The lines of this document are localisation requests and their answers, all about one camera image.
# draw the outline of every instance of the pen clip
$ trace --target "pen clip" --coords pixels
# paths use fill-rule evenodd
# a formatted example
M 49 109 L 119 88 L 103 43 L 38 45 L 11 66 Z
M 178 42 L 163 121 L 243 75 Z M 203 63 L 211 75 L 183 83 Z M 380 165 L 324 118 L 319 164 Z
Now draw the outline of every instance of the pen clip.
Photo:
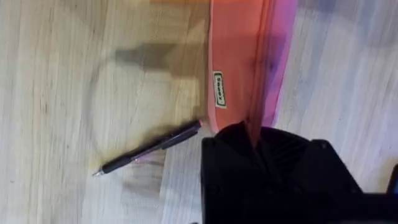
M 196 135 L 196 134 L 198 134 L 197 131 L 192 132 L 192 133 L 184 134 L 184 135 L 182 135 L 182 136 L 180 136 L 180 137 L 178 137 L 178 138 L 175 138 L 175 139 L 172 139 L 172 140 L 170 140 L 170 141 L 165 142 L 165 143 L 161 146 L 161 148 L 162 148 L 163 150 L 166 150 L 166 149 L 168 149 L 168 148 L 170 148 L 170 147 L 172 147 L 172 146 L 175 146 L 175 145 L 178 144 L 178 143 L 181 143 L 181 142 L 183 142 L 183 141 L 189 139 L 190 137 L 192 137 L 192 136 L 194 136 L 194 135 Z

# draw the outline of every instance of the wooden surface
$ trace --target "wooden surface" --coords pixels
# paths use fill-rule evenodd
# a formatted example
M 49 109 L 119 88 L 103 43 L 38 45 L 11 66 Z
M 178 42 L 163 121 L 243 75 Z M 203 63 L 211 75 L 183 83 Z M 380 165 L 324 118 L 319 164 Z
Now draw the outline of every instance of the wooden surface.
M 328 139 L 364 190 L 398 162 L 398 1 L 300 1 L 277 127 Z M 199 136 L 94 179 L 205 114 L 207 2 L 0 1 L 1 223 L 201 222 Z

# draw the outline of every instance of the label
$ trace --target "label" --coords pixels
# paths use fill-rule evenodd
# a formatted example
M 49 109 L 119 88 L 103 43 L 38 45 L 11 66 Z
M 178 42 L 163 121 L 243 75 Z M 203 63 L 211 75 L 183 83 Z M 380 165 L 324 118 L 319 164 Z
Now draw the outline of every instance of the label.
M 226 108 L 223 73 L 213 72 L 213 79 L 214 79 L 214 93 L 216 97 L 216 107 Z

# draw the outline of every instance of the orange bag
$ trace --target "orange bag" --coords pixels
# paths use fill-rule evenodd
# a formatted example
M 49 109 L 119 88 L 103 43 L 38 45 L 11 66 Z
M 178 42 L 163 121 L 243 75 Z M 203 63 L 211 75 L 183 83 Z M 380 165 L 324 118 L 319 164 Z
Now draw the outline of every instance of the orange bag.
M 214 132 L 245 121 L 252 142 L 272 126 L 297 0 L 212 0 L 208 115 Z

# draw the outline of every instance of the black pen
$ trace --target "black pen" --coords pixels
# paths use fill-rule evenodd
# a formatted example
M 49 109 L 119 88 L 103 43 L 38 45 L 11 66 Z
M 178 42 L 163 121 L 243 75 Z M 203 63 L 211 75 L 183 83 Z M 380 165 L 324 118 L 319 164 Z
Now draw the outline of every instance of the black pen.
M 201 121 L 191 121 L 177 130 L 163 135 L 162 137 L 156 139 L 155 141 L 150 142 L 149 144 L 145 144 L 143 146 L 139 146 L 137 149 L 127 152 L 109 162 L 101 166 L 98 171 L 93 174 L 94 177 L 101 176 L 107 173 L 110 173 L 120 167 L 123 167 L 136 159 L 154 152 L 158 149 L 167 149 L 172 147 L 180 142 L 183 142 L 190 137 L 196 135 L 198 130 L 201 128 Z

